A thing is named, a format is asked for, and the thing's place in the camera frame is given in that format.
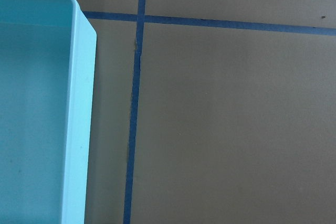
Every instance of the blue bin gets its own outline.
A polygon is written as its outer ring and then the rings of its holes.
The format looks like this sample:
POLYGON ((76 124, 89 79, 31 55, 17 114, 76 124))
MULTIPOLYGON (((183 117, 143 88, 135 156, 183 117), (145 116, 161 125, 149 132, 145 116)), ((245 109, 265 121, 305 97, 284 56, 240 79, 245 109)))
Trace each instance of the blue bin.
POLYGON ((84 222, 95 50, 76 0, 0 0, 0 223, 84 222))

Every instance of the blue tape line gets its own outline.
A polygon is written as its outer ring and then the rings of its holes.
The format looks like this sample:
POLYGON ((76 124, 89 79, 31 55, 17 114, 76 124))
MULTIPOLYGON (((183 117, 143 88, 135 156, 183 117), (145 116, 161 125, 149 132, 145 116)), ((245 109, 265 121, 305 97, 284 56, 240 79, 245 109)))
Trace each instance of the blue tape line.
POLYGON ((138 101, 139 101, 139 86, 140 86, 140 67, 141 53, 143 42, 143 27, 145 17, 146 0, 138 0, 138 18, 136 21, 136 43, 137 49, 134 53, 134 70, 133 70, 133 86, 132 86, 132 101, 130 115, 130 134, 129 134, 129 150, 126 172, 125 185, 125 200, 124 200, 124 224, 131 222, 131 207, 133 193, 133 172, 134 172, 134 157, 135 157, 135 140, 137 135, 137 119, 138 119, 138 101))
POLYGON ((186 26, 206 26, 206 27, 235 28, 235 29, 247 29, 247 30, 280 31, 284 33, 319 34, 319 35, 332 35, 332 36, 336 35, 336 29, 334 28, 290 26, 290 25, 238 22, 227 20, 214 20, 214 19, 178 18, 178 17, 146 15, 145 22, 186 25, 186 26))
POLYGON ((103 13, 103 12, 83 12, 86 18, 93 19, 108 19, 108 20, 122 20, 133 21, 137 19, 137 14, 125 14, 125 13, 103 13))

